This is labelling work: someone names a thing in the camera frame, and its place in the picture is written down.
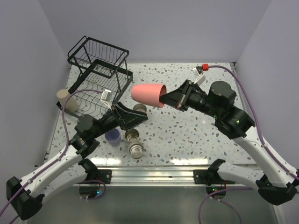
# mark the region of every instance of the white wall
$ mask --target white wall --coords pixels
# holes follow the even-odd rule
[[[64,52],[87,35],[130,62],[233,62],[271,0],[39,0]]]
[[[242,56],[237,73],[252,99],[266,139],[299,168],[299,1],[272,0]],[[283,205],[298,223],[298,197]]]
[[[65,86],[65,54],[37,0],[0,2],[0,207],[6,181],[41,163],[57,116],[56,91]],[[12,207],[0,217],[8,223]]]

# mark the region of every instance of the metal cup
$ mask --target metal cup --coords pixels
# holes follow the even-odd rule
[[[139,159],[143,156],[144,147],[143,144],[138,141],[131,142],[128,149],[134,159]]]
[[[146,112],[146,106],[145,106],[144,104],[136,104],[136,105],[133,107],[133,110],[134,110],[134,111],[140,111],[140,112],[145,113],[145,112]]]
[[[139,132],[136,129],[130,129],[125,133],[125,139],[128,142],[134,142],[139,140]]]

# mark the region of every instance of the black mounting bracket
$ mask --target black mounting bracket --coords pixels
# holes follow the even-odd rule
[[[219,178],[210,178],[209,177],[209,170],[207,169],[195,169],[193,170],[193,178],[195,184],[205,184],[205,185],[212,185],[212,184],[223,184],[225,180]],[[226,184],[235,184],[233,181],[225,181]]]
[[[219,190],[224,190],[226,189],[226,187],[210,187],[210,186],[207,186],[206,187],[206,192],[207,194],[211,194],[211,193],[214,193],[216,191],[219,191]],[[212,197],[216,198],[216,199],[223,199],[224,196],[226,195],[226,191],[223,191],[221,193],[217,193],[216,195],[213,195]]]
[[[112,170],[98,169],[89,159],[81,160],[78,165],[82,166],[87,173],[86,181],[101,180],[104,184],[110,184]]]

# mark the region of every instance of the wire rack handle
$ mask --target wire rack handle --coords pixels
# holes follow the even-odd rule
[[[74,50],[74,48],[85,38],[85,40],[83,42],[85,42],[87,40],[87,36],[83,36],[76,44],[74,47],[72,47],[69,52],[67,53],[67,56],[70,57],[70,53],[72,50]]]

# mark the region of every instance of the pink cup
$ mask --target pink cup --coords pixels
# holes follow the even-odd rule
[[[131,97],[139,103],[162,108],[164,103],[160,102],[160,96],[166,93],[164,84],[140,84],[133,86]]]

